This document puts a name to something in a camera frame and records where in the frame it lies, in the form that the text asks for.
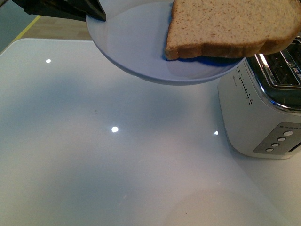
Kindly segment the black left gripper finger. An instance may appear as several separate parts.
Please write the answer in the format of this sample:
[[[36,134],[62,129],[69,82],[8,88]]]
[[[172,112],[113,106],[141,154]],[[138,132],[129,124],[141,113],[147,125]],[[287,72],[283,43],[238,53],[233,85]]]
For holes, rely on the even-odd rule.
[[[14,0],[29,15],[85,21],[86,16],[106,21],[106,13],[97,0]]]

